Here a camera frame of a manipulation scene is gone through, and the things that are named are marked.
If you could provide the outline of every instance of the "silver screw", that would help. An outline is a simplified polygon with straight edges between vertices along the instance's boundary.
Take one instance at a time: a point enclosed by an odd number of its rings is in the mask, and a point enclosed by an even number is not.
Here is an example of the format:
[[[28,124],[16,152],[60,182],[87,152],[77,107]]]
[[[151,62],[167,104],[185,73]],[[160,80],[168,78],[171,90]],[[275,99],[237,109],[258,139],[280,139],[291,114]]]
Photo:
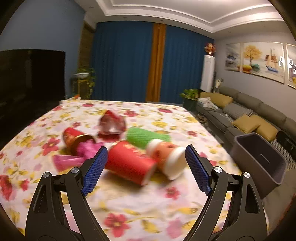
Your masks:
[[[222,168],[221,167],[215,167],[214,171],[217,173],[221,173],[222,172]]]
[[[71,172],[72,173],[77,173],[79,171],[79,168],[78,167],[73,167],[72,169],[71,169]]]
[[[244,172],[244,177],[249,178],[251,175],[248,172]]]
[[[43,173],[43,177],[49,177],[49,172],[45,172],[45,173]]]

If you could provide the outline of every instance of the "sailboat painting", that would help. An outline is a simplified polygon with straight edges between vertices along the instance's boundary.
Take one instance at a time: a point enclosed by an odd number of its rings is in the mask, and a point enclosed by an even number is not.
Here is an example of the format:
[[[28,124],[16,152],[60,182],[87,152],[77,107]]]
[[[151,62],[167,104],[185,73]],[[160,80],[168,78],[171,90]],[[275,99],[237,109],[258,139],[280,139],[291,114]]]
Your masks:
[[[288,62],[288,86],[296,89],[296,46],[286,44]]]
[[[225,70],[239,71],[240,64],[241,64],[241,44],[227,44]]]
[[[243,46],[243,72],[284,83],[285,66],[282,43],[249,42]]]

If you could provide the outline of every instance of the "floral tablecloth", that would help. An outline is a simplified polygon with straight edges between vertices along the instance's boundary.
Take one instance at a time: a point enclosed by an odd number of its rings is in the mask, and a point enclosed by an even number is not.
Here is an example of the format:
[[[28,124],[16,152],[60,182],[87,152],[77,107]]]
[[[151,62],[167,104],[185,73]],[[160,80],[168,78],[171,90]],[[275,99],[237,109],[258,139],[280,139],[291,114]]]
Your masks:
[[[228,173],[241,174],[216,139],[182,107],[66,100],[26,127],[0,151],[0,202],[22,233],[41,175],[46,171],[60,174],[52,156],[66,154],[63,130],[71,126],[96,136],[98,120],[107,109],[124,115],[127,127],[167,133],[174,144],[184,147],[192,144],[213,165]],[[224,224],[230,198],[231,193],[227,193],[215,232]],[[79,232],[65,193],[62,200],[71,229]],[[87,196],[89,206],[111,241],[183,240],[206,200],[189,167],[174,181],[157,172],[145,187],[104,170],[95,190]]]

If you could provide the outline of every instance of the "gray plastic bin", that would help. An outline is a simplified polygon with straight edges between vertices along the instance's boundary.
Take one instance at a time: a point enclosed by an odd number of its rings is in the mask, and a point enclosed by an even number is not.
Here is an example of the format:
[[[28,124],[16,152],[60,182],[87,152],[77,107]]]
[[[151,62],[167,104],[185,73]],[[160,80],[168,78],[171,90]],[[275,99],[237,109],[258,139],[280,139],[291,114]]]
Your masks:
[[[242,172],[250,173],[261,199],[281,185],[287,161],[257,133],[236,136],[230,155]]]

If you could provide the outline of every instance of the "yellow tree in painting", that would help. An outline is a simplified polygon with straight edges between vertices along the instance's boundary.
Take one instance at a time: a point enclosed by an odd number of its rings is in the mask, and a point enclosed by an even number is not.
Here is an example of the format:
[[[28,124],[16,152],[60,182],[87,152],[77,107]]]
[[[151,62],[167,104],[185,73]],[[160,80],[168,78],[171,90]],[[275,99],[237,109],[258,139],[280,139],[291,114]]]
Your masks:
[[[250,60],[250,66],[252,66],[252,60],[259,59],[261,54],[262,52],[254,45],[248,45],[244,49],[244,58]]]

